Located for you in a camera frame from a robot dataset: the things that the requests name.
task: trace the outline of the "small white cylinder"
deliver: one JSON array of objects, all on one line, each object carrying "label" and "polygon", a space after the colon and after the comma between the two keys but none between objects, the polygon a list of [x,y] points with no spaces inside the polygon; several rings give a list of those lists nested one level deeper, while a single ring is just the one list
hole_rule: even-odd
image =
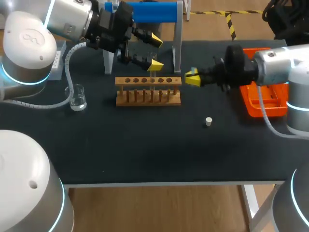
[{"label": "small white cylinder", "polygon": [[212,123],[212,118],[211,117],[206,118],[206,126],[209,127],[211,123]]}]

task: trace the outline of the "white cylindrical robot link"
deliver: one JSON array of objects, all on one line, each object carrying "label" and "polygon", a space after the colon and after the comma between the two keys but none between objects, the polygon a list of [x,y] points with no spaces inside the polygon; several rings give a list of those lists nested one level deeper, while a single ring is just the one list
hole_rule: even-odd
[{"label": "white cylindrical robot link", "polygon": [[39,18],[16,11],[7,18],[3,50],[5,74],[20,84],[35,85],[49,75],[57,45]]},{"label": "white cylindrical robot link", "polygon": [[0,130],[0,232],[72,232],[69,197],[43,148]]}]

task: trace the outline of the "orange container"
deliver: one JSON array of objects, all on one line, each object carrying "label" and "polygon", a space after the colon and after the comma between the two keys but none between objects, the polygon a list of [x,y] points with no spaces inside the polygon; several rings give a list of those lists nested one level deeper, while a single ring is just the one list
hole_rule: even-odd
[{"label": "orange container", "polygon": [[[249,48],[244,49],[244,53],[250,59],[260,50],[269,50],[270,48]],[[252,117],[263,117],[256,84],[252,82],[248,86],[241,86],[240,91],[247,106],[248,113]],[[284,116],[287,112],[286,102],[288,100],[288,85],[271,85],[261,87],[263,103],[268,117]]]}]

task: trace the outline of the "white table frame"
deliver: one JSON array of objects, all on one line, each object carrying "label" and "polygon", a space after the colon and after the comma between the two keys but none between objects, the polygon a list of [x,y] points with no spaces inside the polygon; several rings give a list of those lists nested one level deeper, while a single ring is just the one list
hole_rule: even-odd
[{"label": "white table frame", "polygon": [[112,187],[150,187],[150,186],[205,186],[205,185],[241,185],[246,206],[246,214],[249,219],[250,232],[261,232],[269,221],[273,221],[272,201],[278,190],[274,190],[259,208],[253,185],[281,185],[284,181],[231,181],[231,182],[150,182],[150,183],[111,183],[111,184],[83,184],[64,185],[68,191],[70,188],[112,188]]}]

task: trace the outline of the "black tabletop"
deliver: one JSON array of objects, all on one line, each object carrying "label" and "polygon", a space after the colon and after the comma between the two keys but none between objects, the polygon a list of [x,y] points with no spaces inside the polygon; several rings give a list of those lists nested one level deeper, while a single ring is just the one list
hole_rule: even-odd
[{"label": "black tabletop", "polygon": [[[191,66],[207,67],[223,57],[232,42],[183,42],[182,74]],[[279,47],[284,41],[238,41],[243,47]],[[131,43],[134,52],[147,46]],[[171,43],[164,43],[157,76],[171,76]],[[240,91],[223,93],[216,85],[181,87],[181,106],[115,107],[115,76],[148,76],[135,65],[115,63],[104,75],[102,51],[84,48],[72,57],[73,82],[85,87],[87,108],[69,106],[33,110],[0,105],[0,129],[16,130],[35,139],[46,151],[65,184],[268,181],[285,180],[308,160],[309,143],[272,134],[261,118],[251,118]],[[65,98],[66,79],[48,82],[38,96],[24,99],[49,104]],[[209,128],[203,127],[212,117]],[[272,120],[287,132],[284,118]]]}]

